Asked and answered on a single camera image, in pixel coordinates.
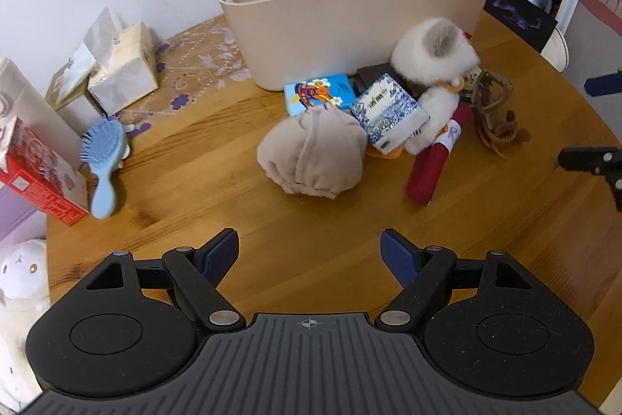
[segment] gray ear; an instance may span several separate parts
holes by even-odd
[[[446,18],[436,22],[424,36],[424,48],[433,57],[446,57],[458,41],[458,28]]]

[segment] gray ridged panel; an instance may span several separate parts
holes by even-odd
[[[575,392],[527,402],[479,396],[437,373],[410,336],[384,333],[369,325],[364,314],[349,313],[258,315],[246,330],[210,337],[188,369],[151,391],[98,402],[48,391],[23,413],[595,415],[598,411]]]

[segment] crosshair symbol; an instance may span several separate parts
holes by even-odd
[[[307,329],[310,329],[312,327],[315,327],[318,324],[321,324],[321,322],[318,322],[315,319],[307,319],[307,320],[303,320],[302,322],[299,322],[300,325],[302,325],[303,327],[306,327]]]

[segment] dark red fabric tube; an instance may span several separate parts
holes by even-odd
[[[473,112],[465,102],[460,101],[452,119],[463,128],[473,120]],[[417,155],[405,188],[410,199],[424,206],[430,204],[448,156],[446,146],[438,142]]]

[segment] blue hairbrush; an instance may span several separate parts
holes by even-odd
[[[128,137],[116,117],[104,117],[82,136],[80,160],[88,163],[91,173],[98,178],[91,201],[91,213],[95,218],[108,218],[114,213],[116,194],[110,175],[128,155]]]

